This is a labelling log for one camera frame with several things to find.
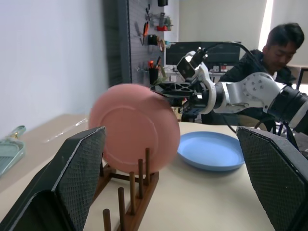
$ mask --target computer monitor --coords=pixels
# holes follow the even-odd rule
[[[206,48],[218,42],[177,42],[166,50],[166,65],[177,65],[181,58],[190,51],[199,47]],[[232,45],[219,45],[208,51],[205,64],[208,68],[213,66],[233,66],[240,58],[240,47]]]

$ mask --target white wall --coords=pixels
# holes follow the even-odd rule
[[[164,39],[169,42],[179,41],[179,27],[180,27],[180,0],[169,0],[168,6],[164,7],[164,12],[172,20],[171,31],[164,32]]]
[[[241,41],[257,49],[266,0],[181,0],[180,37],[185,41]]]
[[[274,0],[271,28],[282,23],[298,23],[306,39],[290,64],[308,65],[308,0]]]
[[[87,113],[108,87],[100,0],[0,0],[0,138]]]

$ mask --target blue plate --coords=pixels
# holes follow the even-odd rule
[[[230,171],[244,164],[239,141],[216,132],[182,135],[178,153],[189,165],[209,171]]]

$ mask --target wooden peg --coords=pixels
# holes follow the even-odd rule
[[[138,170],[139,170],[139,198],[143,198],[143,160],[138,160]]]
[[[118,188],[118,197],[119,197],[119,213],[120,213],[120,228],[121,231],[125,230],[125,202],[124,202],[124,188]]]
[[[130,188],[130,214],[136,214],[136,192],[135,192],[135,173],[129,173],[129,188]]]
[[[150,149],[145,149],[145,184],[150,185]]]
[[[108,208],[103,210],[103,220],[104,220],[104,230],[111,231],[110,210]]]

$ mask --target pegboard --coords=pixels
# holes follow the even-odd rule
[[[102,1],[104,31],[106,36],[106,56],[109,87],[123,83],[119,65],[121,65],[121,49],[119,39],[118,4],[114,0]]]
[[[161,63],[164,63],[164,53],[158,46],[147,45],[147,37],[142,45],[143,26],[146,22],[146,7],[150,4],[150,13],[159,14],[164,11],[159,7],[156,0],[128,0],[128,21],[129,21],[129,45],[130,45],[130,70],[133,83],[140,83],[149,86],[148,61],[155,63],[161,56]],[[161,39],[164,38],[163,31],[155,29],[156,24],[149,24],[149,34],[156,34]]]
[[[128,0],[117,0],[117,8],[119,21],[119,46],[121,53],[118,62],[121,63],[123,83],[131,83]]]

